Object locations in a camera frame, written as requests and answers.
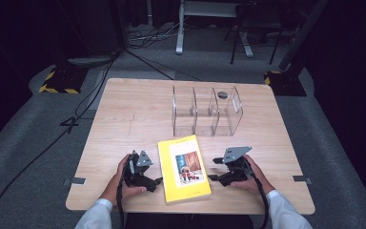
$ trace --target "book cover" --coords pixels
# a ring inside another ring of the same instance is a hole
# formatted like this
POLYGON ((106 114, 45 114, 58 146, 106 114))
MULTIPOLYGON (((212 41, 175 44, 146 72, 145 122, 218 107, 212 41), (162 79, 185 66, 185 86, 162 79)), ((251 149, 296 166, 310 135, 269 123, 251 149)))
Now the book cover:
POLYGON ((211 194, 195 135, 158 142, 166 202, 211 194))

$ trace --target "person's right hand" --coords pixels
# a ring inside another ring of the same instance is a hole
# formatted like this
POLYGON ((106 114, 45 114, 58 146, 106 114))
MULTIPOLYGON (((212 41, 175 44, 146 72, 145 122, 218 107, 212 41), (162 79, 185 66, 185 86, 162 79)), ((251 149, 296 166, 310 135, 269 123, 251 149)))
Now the person's right hand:
MULTIPOLYGON (((260 180, 261 184, 263 185, 264 193, 267 195, 272 190, 274 190, 275 187, 269 182, 269 180, 266 179, 266 176, 264 176, 260 167, 258 167, 258 165, 251 159, 251 157, 248 155, 245 155, 244 157, 246 160, 249 161, 249 163, 251 164, 252 170, 254 171, 254 175, 260 180)), ((257 184, 254 181, 253 177, 248 178, 247 180, 244 180, 244 181, 233 181, 233 182, 231 182, 231 186, 235 187, 235 188, 246 189, 253 193, 259 194, 257 184)))

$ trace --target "person's left hand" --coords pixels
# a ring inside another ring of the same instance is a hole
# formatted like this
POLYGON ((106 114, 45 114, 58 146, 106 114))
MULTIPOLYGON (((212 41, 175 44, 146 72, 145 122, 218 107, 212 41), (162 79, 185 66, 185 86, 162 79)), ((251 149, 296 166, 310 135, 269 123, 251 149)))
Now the person's left hand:
MULTIPOLYGON (((109 181, 108 186, 103 191, 103 194, 100 198, 105 198, 112 203, 113 206, 117 205, 116 197, 117 197, 117 186, 120 182, 121 176, 123 174, 124 166, 127 163, 130 155, 125 155, 124 158, 118 163, 117 172, 109 181)), ((122 188, 122 196, 124 198, 129 198, 140 193, 144 193, 147 191, 146 187, 134 187, 134 186, 127 186, 127 184, 123 181, 123 188, 122 188)))

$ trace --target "book cover photo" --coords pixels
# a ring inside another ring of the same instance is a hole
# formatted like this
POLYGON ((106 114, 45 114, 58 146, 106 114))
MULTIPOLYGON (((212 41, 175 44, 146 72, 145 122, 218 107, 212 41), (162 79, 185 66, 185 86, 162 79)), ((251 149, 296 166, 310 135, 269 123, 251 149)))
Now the book cover photo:
POLYGON ((211 194, 195 135, 158 142, 167 202, 211 194))

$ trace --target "wooden table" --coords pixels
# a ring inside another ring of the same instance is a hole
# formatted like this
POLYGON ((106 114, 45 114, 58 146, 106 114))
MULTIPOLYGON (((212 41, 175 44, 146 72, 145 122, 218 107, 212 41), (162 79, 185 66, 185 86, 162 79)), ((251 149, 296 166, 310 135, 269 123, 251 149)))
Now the wooden table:
MULTIPOLYGON (((84 185, 73 184, 67 198, 70 210, 87 210, 101 195, 115 173, 118 162, 132 150, 146 151, 153 165, 145 173, 152 179, 162 177, 157 142, 173 139, 173 85, 176 87, 236 86, 243 106, 243 117, 233 136, 201 136, 198 144, 209 175, 222 175, 227 167, 214 164, 227 147, 252 146, 248 153, 267 179, 284 194, 301 214, 315 211, 302 176, 294 148, 269 86, 254 84, 211 83, 112 78, 107 82, 91 132, 75 177, 84 177, 84 185)), ((211 181, 212 194, 207 200, 166 204, 163 185, 124 200, 126 212, 263 214, 259 195, 211 181)))

